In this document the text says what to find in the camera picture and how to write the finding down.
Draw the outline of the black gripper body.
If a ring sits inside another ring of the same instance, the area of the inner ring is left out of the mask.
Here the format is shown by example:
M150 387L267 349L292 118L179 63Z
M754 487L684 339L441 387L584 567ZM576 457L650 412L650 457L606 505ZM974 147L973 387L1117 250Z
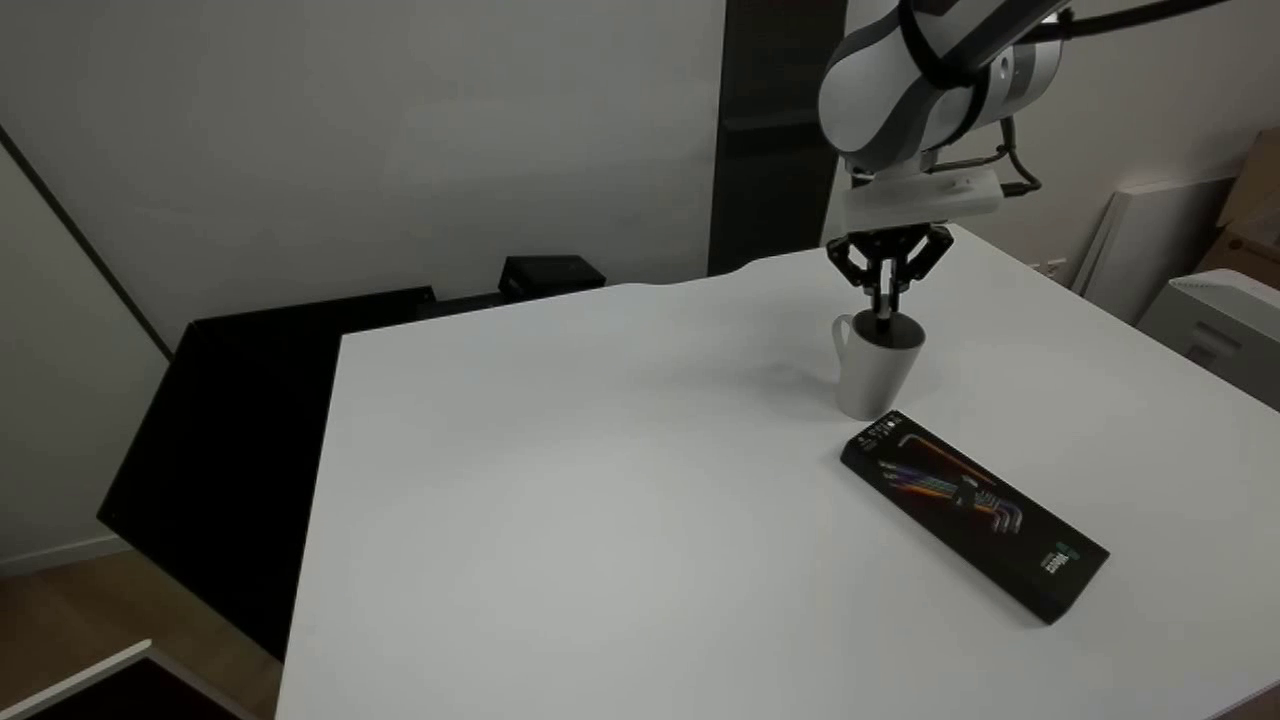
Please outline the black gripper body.
M932 269L953 248L953 233L942 225L904 225L875 233L842 233L828 245L832 265L879 265L900 259L904 269Z

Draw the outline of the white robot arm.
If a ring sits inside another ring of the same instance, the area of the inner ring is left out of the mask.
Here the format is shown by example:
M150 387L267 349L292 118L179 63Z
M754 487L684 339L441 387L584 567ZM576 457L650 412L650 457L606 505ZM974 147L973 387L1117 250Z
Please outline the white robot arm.
M1062 54L1049 26L1062 23L1062 8L894 0L836 45L814 90L819 133L847 167L828 259L872 297L879 323L948 250L948 225L1006 194L987 159L942 159L942 147L1049 90Z

